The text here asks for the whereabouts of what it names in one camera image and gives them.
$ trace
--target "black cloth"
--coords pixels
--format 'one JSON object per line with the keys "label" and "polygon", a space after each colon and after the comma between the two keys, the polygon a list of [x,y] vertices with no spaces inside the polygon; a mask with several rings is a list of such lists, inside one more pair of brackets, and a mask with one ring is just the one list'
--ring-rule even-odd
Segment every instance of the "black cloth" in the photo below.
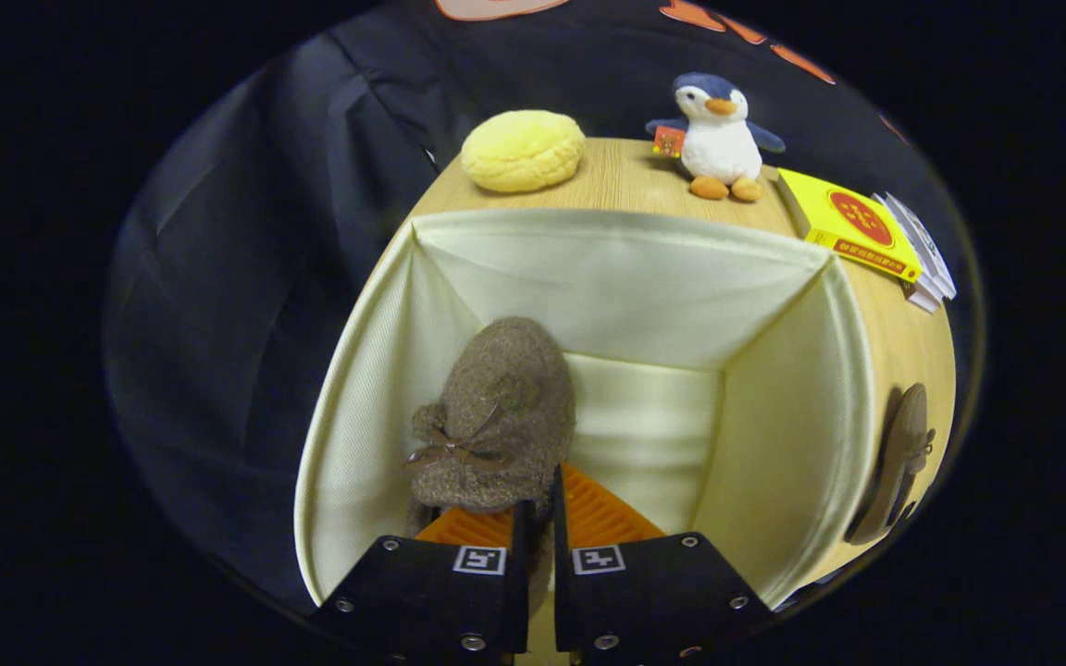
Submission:
{"label": "black cloth", "polygon": [[168,151],[136,196],[110,272],[104,362],[124,441],[161,507],[206,552],[312,610],[292,503],[314,401],[389,238],[474,126],[510,109],[647,139],[669,82],[710,71],[788,145],[770,164],[922,216],[960,294],[949,304],[964,400],[974,300],[964,223],[922,155],[838,79],[659,12],[576,1],[489,22],[394,0],[255,72]]}

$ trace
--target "penguin's orange feet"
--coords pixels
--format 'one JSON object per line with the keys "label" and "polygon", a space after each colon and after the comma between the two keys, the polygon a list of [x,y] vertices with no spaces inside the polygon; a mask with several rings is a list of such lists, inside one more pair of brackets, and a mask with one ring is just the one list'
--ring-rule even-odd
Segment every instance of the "penguin's orange feet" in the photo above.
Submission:
{"label": "penguin's orange feet", "polygon": [[762,186],[750,178],[740,178],[731,185],[731,193],[744,201],[758,201],[762,199]]}
{"label": "penguin's orange feet", "polygon": [[698,176],[690,183],[690,191],[702,199],[722,199],[731,193],[718,179]]}

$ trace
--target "brown bow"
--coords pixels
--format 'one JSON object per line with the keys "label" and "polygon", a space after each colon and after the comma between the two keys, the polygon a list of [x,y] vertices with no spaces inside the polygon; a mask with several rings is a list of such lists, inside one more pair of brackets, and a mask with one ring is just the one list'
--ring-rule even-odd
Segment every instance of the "brown bow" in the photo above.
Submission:
{"label": "brown bow", "polygon": [[500,472],[507,468],[515,462],[512,455],[505,452],[474,451],[477,448],[487,446],[487,444],[500,444],[501,440],[498,438],[479,439],[479,441],[473,439],[491,421],[491,417],[495,417],[498,408],[500,408],[499,404],[492,406],[483,423],[466,438],[448,438],[447,433],[432,425],[431,441],[433,444],[413,452],[410,457],[402,464],[402,469],[419,469],[443,458],[454,458],[462,464],[479,469],[480,472]]}

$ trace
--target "yellow bun plush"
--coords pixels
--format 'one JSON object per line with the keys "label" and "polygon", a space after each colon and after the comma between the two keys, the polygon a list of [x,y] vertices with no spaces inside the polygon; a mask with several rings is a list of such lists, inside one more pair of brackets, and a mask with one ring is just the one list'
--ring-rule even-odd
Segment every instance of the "yellow bun plush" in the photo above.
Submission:
{"label": "yellow bun plush", "polygon": [[474,184],[496,193],[532,193],[575,176],[583,130],[550,111],[507,111],[471,130],[461,158]]}

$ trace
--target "penguin plush toy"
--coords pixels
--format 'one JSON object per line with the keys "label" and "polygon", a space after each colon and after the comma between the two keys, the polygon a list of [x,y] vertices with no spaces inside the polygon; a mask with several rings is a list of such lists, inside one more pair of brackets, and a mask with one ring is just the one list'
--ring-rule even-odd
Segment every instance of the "penguin plush toy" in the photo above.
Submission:
{"label": "penguin plush toy", "polygon": [[655,119],[646,130],[672,127],[685,132],[681,165],[693,182],[691,193],[722,199],[729,193],[744,201],[762,197],[759,148],[784,152],[784,141],[747,120],[747,98],[730,81],[712,74],[685,74],[673,81],[673,97],[684,116]]}

